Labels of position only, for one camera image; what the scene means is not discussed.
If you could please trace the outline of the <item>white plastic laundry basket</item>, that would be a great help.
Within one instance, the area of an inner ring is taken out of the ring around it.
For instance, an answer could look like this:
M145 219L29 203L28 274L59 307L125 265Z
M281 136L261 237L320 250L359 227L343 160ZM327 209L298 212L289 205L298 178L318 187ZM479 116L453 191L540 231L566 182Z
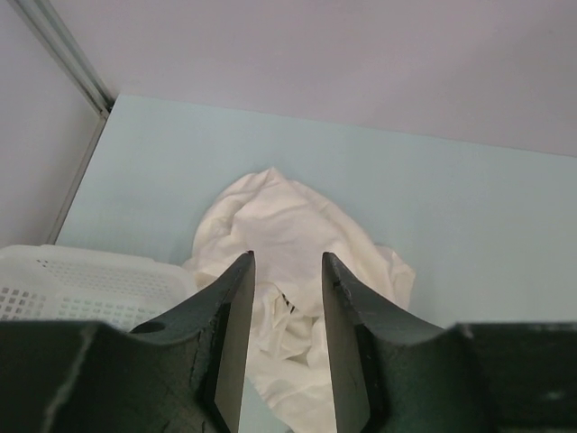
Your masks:
M1 250L2 320L99 320L130 331L198 292L184 269L57 245Z

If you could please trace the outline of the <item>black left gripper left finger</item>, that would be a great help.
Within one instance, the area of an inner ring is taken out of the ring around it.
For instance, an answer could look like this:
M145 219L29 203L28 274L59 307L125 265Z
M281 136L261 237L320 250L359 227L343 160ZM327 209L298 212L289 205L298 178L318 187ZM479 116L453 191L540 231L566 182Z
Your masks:
M98 321L1 325L4 432L235 432L255 257L122 331Z

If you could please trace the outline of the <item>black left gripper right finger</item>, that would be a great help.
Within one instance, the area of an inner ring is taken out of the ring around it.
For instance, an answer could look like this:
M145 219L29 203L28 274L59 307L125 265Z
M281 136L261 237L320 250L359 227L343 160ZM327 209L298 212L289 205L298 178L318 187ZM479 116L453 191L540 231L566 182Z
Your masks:
M573 432L576 326L440 328L322 264L336 426L341 432Z

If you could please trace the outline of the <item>white t shirt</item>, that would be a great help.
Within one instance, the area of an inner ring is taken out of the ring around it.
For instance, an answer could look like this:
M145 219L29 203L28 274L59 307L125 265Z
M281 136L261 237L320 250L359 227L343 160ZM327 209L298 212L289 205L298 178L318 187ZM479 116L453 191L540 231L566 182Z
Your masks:
M335 203L274 169L248 174L216 198L185 268L205 288L246 251L256 263L247 375L293 431L333 432L323 254L335 253L359 280L401 308L409 304L415 273Z

